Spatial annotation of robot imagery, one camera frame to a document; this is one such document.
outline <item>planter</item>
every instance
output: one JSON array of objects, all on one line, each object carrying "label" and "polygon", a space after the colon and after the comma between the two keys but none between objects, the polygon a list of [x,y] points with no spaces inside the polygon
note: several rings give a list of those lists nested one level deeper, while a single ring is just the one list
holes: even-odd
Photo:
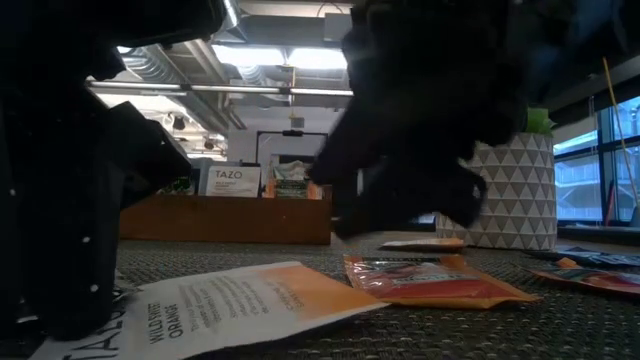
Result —
[{"label": "planter", "polygon": [[467,245],[552,250],[557,238],[553,138],[518,134],[508,145],[478,145],[467,166],[487,182],[487,200],[469,229],[438,215],[439,237],[457,237]]}]

